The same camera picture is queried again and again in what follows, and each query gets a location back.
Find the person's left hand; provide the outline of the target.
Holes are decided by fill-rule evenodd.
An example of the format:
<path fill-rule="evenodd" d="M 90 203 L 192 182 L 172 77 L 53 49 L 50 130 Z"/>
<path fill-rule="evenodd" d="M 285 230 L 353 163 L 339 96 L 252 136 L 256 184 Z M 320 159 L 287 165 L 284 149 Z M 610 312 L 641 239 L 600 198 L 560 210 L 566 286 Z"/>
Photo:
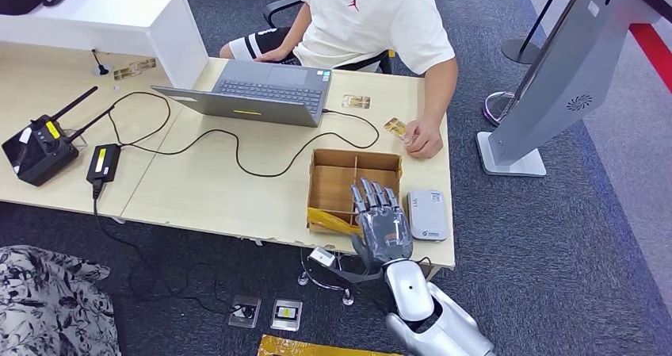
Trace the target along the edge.
<path fill-rule="evenodd" d="M 418 159 L 431 159 L 443 148 L 441 122 L 417 119 L 406 125 L 403 142 L 407 154 Z"/>

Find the person's right hand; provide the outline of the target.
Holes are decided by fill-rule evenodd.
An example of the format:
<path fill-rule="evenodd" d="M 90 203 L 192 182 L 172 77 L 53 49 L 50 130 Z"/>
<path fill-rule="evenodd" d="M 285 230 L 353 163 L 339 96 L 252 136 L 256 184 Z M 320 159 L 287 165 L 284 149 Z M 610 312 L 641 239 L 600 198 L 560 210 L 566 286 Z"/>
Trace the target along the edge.
<path fill-rule="evenodd" d="M 268 52 L 265 52 L 255 58 L 257 62 L 280 63 L 290 57 L 292 54 L 291 48 L 278 47 Z"/>

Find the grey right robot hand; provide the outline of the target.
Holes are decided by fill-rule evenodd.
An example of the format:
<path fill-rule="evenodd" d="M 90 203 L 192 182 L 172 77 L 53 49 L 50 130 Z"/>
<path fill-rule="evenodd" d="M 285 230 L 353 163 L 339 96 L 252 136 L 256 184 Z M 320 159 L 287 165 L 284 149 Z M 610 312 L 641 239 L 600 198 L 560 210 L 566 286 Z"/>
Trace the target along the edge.
<path fill-rule="evenodd" d="M 372 273 L 391 262 L 408 260 L 413 239 L 403 207 L 395 191 L 361 178 L 351 185 L 355 221 L 360 235 L 352 235 L 353 249 Z"/>

